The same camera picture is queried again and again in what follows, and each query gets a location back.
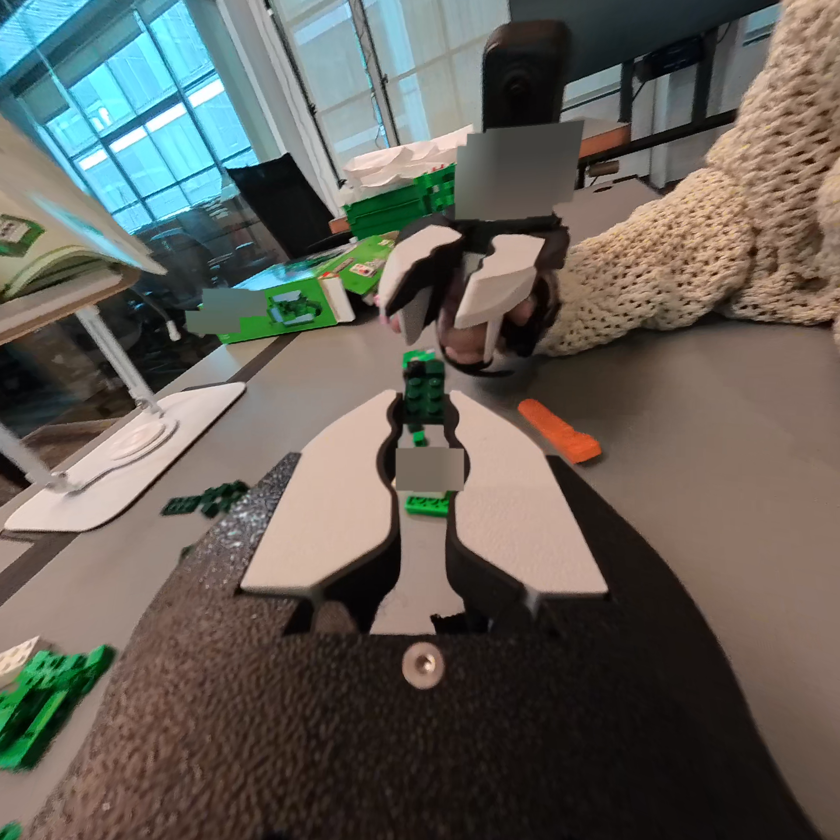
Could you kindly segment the orange brick separator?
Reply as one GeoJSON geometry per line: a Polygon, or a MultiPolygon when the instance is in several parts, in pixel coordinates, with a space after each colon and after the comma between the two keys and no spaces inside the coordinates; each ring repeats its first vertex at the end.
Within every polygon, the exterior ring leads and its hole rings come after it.
{"type": "Polygon", "coordinates": [[[602,456],[602,447],[593,436],[579,432],[545,405],[534,399],[519,403],[521,416],[572,464],[588,463],[602,456]]]}

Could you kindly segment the dark monitor screen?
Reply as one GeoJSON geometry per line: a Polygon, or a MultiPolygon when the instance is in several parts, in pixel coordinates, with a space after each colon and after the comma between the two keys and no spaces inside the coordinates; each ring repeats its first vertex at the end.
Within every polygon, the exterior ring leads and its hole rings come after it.
{"type": "Polygon", "coordinates": [[[559,20],[572,82],[774,5],[775,1],[509,1],[512,22],[559,20]]]}

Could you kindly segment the green lego box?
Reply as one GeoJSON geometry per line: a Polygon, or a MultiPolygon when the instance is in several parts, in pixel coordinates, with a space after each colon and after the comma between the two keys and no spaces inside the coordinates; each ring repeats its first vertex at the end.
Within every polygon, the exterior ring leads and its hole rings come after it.
{"type": "Polygon", "coordinates": [[[376,303],[396,232],[373,235],[321,255],[276,265],[230,288],[208,288],[185,329],[241,343],[331,328],[376,303]]]}

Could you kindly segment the green bin with white bags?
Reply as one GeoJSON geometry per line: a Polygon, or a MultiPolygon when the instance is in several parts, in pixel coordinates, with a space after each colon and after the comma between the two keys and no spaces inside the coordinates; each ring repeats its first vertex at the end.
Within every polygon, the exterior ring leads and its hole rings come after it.
{"type": "Polygon", "coordinates": [[[402,230],[455,203],[457,151],[474,127],[361,154],[343,166],[339,197],[359,240],[402,230]]]}

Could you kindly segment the dark green lego brick stack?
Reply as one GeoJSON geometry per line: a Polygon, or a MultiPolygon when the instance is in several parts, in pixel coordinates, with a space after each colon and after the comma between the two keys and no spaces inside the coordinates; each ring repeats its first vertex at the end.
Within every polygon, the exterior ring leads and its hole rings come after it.
{"type": "Polygon", "coordinates": [[[411,350],[402,356],[403,393],[400,419],[415,448],[428,446],[427,426],[445,425],[445,363],[433,350],[411,350]]]}

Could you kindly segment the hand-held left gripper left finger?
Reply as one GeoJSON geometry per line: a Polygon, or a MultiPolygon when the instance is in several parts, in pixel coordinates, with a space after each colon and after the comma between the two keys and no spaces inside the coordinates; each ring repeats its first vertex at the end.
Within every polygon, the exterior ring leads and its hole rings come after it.
{"type": "Polygon", "coordinates": [[[243,592],[322,599],[392,533],[390,484],[377,457],[397,391],[342,415],[301,451],[240,582],[243,592]]]}

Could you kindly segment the pile of bright green lego pieces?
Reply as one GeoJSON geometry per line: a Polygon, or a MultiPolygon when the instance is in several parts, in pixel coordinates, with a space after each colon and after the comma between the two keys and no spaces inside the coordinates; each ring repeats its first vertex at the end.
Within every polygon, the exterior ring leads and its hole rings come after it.
{"type": "Polygon", "coordinates": [[[1,653],[1,769],[33,769],[78,703],[115,661],[108,644],[62,654],[41,637],[1,653]]]}

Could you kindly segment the lego instruction booklet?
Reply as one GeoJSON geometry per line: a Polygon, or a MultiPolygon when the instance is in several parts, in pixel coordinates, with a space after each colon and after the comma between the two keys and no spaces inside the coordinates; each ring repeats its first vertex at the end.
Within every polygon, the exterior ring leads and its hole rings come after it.
{"type": "Polygon", "coordinates": [[[2,344],[166,268],[24,133],[1,119],[2,344]]]}

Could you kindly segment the white round-cornered base plate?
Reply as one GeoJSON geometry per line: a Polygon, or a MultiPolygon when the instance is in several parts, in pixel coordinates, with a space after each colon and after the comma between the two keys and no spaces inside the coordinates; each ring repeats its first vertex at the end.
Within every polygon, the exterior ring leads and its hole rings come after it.
{"type": "Polygon", "coordinates": [[[3,530],[81,533],[110,522],[131,507],[246,391],[246,383],[230,382],[158,401],[98,308],[93,304],[81,308],[77,318],[140,411],[66,471],[49,469],[2,424],[2,455],[37,489],[7,517],[3,530]]]}

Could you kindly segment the scattered dark green lego pieces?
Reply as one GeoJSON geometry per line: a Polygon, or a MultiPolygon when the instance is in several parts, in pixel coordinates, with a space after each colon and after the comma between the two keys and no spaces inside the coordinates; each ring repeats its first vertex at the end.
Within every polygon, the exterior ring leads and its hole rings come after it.
{"type": "Polygon", "coordinates": [[[205,518],[213,519],[231,508],[245,497],[250,490],[242,480],[209,487],[194,496],[169,499],[160,511],[163,517],[185,516],[199,511],[205,518]]]}

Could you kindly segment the person's right forearm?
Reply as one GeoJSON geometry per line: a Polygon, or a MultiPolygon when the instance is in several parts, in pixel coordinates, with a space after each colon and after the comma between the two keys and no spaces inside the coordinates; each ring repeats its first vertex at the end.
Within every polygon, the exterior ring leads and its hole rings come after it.
{"type": "Polygon", "coordinates": [[[839,341],[839,2],[783,2],[764,67],[705,165],[570,248],[536,352],[573,355],[711,312],[839,341]]]}

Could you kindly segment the green lego base, tan brick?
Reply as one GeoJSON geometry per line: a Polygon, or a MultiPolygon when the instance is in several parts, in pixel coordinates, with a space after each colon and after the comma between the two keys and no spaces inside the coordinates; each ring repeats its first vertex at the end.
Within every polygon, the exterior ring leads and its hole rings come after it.
{"type": "Polygon", "coordinates": [[[398,448],[392,485],[404,497],[407,513],[445,518],[449,503],[465,488],[466,455],[462,448],[398,448]]]}

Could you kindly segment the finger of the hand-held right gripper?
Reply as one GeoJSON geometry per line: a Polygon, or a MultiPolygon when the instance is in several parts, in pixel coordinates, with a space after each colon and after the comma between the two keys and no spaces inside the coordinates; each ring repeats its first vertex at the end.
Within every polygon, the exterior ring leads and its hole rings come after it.
{"type": "Polygon", "coordinates": [[[409,224],[397,236],[381,274],[380,314],[398,321],[406,344],[437,319],[464,253],[454,224],[409,224]]]}
{"type": "Polygon", "coordinates": [[[455,315],[455,327],[468,329],[501,318],[530,293],[536,260],[544,239],[527,234],[499,234],[489,253],[469,275],[455,315]]]}

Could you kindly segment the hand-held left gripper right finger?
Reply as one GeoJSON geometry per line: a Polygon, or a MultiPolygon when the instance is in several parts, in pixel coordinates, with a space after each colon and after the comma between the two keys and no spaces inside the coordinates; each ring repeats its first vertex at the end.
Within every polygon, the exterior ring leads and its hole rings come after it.
{"type": "Polygon", "coordinates": [[[499,573],[528,607],[604,598],[608,586],[547,456],[507,419],[461,391],[449,394],[469,470],[455,497],[456,548],[499,573]]]}

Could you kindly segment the black monitor stand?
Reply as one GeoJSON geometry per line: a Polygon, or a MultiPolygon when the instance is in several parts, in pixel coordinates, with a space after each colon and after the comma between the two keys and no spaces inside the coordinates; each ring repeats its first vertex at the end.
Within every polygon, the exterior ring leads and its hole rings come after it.
{"type": "Polygon", "coordinates": [[[698,169],[714,141],[728,128],[723,125],[699,131],[700,123],[739,106],[736,58],[740,51],[724,38],[713,57],[645,83],[635,78],[629,66],[623,68],[623,81],[629,84],[623,92],[629,99],[625,109],[625,97],[620,97],[619,119],[628,123],[632,140],[676,129],[691,130],[692,134],[627,155],[622,164],[638,164],[639,174],[657,188],[698,169]]]}

